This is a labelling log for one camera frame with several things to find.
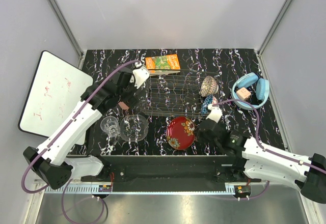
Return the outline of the pink plastic cup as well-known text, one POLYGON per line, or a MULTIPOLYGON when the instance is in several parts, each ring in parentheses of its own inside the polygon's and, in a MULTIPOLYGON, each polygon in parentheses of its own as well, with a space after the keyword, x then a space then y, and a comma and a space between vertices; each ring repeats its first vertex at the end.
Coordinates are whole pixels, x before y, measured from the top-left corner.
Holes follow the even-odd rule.
POLYGON ((119 102, 118 105, 121 107, 122 110, 129 110, 129 106, 124 102, 119 102))

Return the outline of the red floral plate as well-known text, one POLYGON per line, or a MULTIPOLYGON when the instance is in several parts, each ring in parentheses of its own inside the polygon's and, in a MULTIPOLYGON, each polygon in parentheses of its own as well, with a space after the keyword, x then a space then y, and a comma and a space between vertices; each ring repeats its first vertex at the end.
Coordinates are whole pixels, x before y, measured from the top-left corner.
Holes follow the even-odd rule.
POLYGON ((187 117, 174 118, 167 127, 168 144, 175 150, 185 150, 195 141, 195 125, 187 117))

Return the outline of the blue patterned bowl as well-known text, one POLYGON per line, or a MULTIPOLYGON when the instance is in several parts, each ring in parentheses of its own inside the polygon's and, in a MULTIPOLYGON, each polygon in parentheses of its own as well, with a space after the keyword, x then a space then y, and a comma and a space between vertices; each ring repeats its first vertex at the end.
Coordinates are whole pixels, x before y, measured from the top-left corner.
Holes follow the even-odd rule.
POLYGON ((208 95, 205 99, 204 99, 204 102, 202 103, 202 106, 201 106, 201 114, 202 115, 206 115, 209 113, 209 109, 208 109, 208 106, 210 104, 217 104, 218 103, 218 100, 215 98, 214 95, 208 95))

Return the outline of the brown patterned bowl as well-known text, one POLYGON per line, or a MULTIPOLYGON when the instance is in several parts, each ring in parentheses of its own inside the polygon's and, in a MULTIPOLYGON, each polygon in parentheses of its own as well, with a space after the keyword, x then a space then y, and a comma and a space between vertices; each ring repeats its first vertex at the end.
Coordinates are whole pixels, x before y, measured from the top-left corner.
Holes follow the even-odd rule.
POLYGON ((202 97, 207 97, 208 95, 215 95, 218 92, 219 86, 217 81, 212 76, 207 76, 204 78, 201 88, 200 95, 202 97))

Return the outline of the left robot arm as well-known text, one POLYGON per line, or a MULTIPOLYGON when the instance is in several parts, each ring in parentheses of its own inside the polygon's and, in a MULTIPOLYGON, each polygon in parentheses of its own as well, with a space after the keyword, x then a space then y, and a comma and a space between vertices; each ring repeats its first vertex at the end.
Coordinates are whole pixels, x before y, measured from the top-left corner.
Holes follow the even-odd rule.
POLYGON ((28 170, 36 173, 52 189, 59 189, 71 179, 86 176, 105 181, 110 176, 110 163, 106 160, 100 156, 69 158, 67 155, 88 128, 108 110, 119 103, 128 108, 135 107, 141 87, 149 76, 145 67, 134 70, 122 67, 87 87, 62 125, 38 147, 24 150, 28 170))

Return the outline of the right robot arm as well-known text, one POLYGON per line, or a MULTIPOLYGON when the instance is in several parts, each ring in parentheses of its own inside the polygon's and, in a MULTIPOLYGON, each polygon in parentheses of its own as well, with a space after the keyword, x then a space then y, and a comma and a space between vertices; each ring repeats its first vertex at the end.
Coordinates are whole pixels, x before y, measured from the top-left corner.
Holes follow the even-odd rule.
POLYGON ((260 179, 291 187, 304 197, 325 204, 325 157, 298 155, 259 143, 237 131, 227 131, 206 119, 197 129, 199 142, 216 146, 234 157, 231 175, 236 181, 260 179))

